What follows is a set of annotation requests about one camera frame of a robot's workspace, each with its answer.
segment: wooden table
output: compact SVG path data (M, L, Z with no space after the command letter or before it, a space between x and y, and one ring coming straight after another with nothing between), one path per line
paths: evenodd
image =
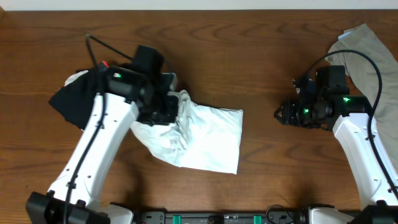
M27 223L25 202L45 193L81 131L47 102L91 67L90 32L133 54L157 48L194 101L244 110L238 175L171 166L132 133L116 155L103 204L169 211L254 211L319 202L358 209L356 184L332 133L273 118L302 74L343 30L367 23L398 55L397 11L7 12L0 22L0 223ZM98 60L125 62L95 45Z

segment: white cloth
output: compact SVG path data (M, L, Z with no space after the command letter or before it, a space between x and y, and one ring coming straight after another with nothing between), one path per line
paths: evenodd
M86 72L70 76L65 86ZM154 157L177 167L236 174L243 110L197 105L185 90L169 94L179 98L176 122L152 127L134 122L130 128L136 138Z

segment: white wall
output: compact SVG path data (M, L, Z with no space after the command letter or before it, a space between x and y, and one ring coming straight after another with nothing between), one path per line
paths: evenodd
M398 0L0 0L4 10L398 9Z

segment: beige cloth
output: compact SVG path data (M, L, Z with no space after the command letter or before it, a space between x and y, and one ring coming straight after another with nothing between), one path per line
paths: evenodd
M375 112L377 129L381 141L398 171L398 63L375 33L363 24L354 29L331 46L329 52L343 49L360 51L374 60L382 77L382 93ZM373 66L363 57L342 53L327 58L332 65L344 65L346 74L355 86L373 105L376 99L378 80Z

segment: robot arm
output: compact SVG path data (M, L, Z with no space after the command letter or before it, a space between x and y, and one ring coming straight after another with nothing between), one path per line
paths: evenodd
M349 95L344 66L319 68L315 81L308 77L309 70L323 58L342 52L361 55L375 68L379 91L373 108L365 96ZM285 125L334 132L353 172L362 212L354 218L328 206L315 206L305 210L303 219L307 223L326 224L375 223L380 220L392 223L398 220L398 175L382 145L373 119L381 94L380 71L368 56L354 50L329 53L312 67L305 75L294 80L299 99L286 101L275 111L274 116Z
M100 205L101 191L106 174L123 137L139 115L135 102L128 103L125 97L110 93L106 93L105 97L108 103L106 104L104 125L91 145L91 149L86 156L87 159L81 165L70 200L72 204L82 200L86 203L86 208L92 210L97 209ZM64 200L67 196L67 186L71 175L98 125L101 109L102 96L97 95L90 120L75 151L64 170L49 188L49 191L53 190L55 192L55 198Z
M100 207L101 191L116 152L133 122L149 125L175 122L178 99L167 93L174 90L177 79L174 73L160 72L163 61L156 50L139 46L132 63L121 67L102 66L105 93L95 96L85 131L47 194L33 192L28 199L26 210L32 223L61 223L64 214L69 224L132 222L133 213L126 208L117 205ZM102 114L103 122L98 128ZM96 131L96 137L86 151ZM71 185L76 172L75 182Z
M379 200L388 205L398 205L369 143L366 127L368 119L366 113L350 113L347 117L340 116L333 127L335 137L343 147L353 172L362 210L368 205L375 205ZM397 173L380 140L375 120L372 122L372 132L383 164L394 185L397 185Z

